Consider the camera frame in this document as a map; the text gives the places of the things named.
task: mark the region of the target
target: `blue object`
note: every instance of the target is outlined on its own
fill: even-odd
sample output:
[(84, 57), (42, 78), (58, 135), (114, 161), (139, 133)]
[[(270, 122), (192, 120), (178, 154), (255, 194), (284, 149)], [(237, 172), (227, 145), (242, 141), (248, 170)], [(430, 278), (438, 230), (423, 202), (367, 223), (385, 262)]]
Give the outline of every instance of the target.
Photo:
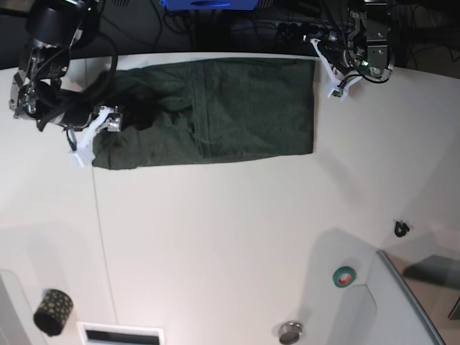
[(259, 0), (160, 0), (160, 5), (172, 11), (181, 9), (246, 9), (252, 10)]

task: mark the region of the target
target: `white vent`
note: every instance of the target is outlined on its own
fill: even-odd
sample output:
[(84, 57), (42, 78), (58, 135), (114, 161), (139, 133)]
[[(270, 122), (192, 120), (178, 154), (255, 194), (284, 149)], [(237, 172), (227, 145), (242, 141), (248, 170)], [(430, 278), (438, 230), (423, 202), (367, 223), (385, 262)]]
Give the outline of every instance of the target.
[(165, 345), (161, 328), (78, 322), (78, 331), (83, 345)]

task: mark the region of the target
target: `black clip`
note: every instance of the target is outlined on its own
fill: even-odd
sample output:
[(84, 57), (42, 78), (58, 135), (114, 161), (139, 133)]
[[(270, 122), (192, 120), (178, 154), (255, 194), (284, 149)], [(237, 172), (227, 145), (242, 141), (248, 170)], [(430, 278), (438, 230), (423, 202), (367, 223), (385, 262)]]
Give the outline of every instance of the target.
[(410, 231), (410, 227), (403, 221), (397, 221), (395, 224), (395, 235), (398, 237), (404, 237)]

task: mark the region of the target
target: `metal knob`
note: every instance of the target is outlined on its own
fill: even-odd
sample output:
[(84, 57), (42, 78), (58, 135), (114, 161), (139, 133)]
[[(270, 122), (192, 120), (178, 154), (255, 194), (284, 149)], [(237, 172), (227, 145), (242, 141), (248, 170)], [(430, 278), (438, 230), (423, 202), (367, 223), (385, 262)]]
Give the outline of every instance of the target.
[(303, 324), (297, 321), (289, 321), (281, 325), (278, 331), (280, 337), (280, 343), (283, 345), (295, 344), (300, 340), (302, 336)]

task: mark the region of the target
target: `black patterned cup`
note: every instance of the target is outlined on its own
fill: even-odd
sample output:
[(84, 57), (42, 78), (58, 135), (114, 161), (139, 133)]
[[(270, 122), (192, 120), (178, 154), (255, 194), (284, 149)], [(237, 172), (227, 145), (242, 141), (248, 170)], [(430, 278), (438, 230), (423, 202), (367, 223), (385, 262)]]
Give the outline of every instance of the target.
[(72, 309), (73, 302), (67, 294), (59, 290), (48, 290), (34, 314), (35, 325), (48, 336), (58, 336)]

